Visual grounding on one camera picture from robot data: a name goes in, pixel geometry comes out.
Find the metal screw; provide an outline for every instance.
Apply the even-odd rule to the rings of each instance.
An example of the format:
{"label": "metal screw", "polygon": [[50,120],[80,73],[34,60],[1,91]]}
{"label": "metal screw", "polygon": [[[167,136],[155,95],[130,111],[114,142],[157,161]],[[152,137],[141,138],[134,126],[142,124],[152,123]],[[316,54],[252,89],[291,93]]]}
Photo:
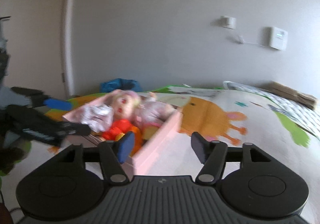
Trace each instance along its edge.
{"label": "metal screw", "polygon": [[110,177],[110,180],[112,182],[124,182],[125,180],[127,180],[127,177],[125,177],[123,174],[114,174]]}
{"label": "metal screw", "polygon": [[201,182],[212,182],[214,180],[214,177],[211,174],[201,174],[198,179]]}

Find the cartoon animal print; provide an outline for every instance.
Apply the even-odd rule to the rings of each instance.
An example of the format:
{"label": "cartoon animal print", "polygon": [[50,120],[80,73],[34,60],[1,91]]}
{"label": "cartoon animal print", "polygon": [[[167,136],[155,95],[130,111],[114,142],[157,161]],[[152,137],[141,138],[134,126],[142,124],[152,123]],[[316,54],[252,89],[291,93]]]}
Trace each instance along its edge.
{"label": "cartoon animal print", "polygon": [[237,146],[241,141],[230,137],[227,134],[228,130],[231,128],[239,131],[242,135],[247,134],[245,127],[236,127],[231,124],[231,121],[246,120],[246,115],[240,112],[225,112],[217,104],[210,101],[191,97],[190,101],[183,107],[182,113],[180,132],[188,135],[197,131],[208,141],[223,136],[230,140],[231,144]]}

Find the giraffe ear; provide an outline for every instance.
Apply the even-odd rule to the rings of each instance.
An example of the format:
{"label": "giraffe ear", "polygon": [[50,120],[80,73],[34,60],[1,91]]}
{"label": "giraffe ear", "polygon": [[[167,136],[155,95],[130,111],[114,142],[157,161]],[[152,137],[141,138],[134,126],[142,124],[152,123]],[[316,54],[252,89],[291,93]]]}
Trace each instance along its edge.
{"label": "giraffe ear", "polygon": [[241,112],[226,112],[227,117],[232,121],[243,121],[247,119],[247,116]]}

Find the quilted white fabric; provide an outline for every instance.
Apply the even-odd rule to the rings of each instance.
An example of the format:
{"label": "quilted white fabric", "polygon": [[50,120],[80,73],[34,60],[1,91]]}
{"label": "quilted white fabric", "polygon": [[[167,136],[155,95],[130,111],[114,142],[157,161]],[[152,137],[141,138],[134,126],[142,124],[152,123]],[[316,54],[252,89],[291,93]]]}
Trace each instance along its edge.
{"label": "quilted white fabric", "polygon": [[225,81],[223,82],[223,87],[227,90],[250,92],[268,97],[280,108],[289,112],[293,116],[293,118],[296,119],[295,122],[297,124],[310,131],[318,139],[320,138],[320,111],[318,109],[316,111],[312,111],[300,103],[292,100],[287,100],[272,93],[266,92],[262,89],[248,85]]}

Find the thermostat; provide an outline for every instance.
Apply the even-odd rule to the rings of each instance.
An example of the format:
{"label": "thermostat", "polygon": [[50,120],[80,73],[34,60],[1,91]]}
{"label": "thermostat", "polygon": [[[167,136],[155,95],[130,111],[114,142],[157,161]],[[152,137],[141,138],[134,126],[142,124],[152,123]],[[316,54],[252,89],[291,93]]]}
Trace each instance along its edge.
{"label": "thermostat", "polygon": [[277,27],[271,27],[270,47],[283,51],[287,47],[287,41],[288,41],[287,31]]}

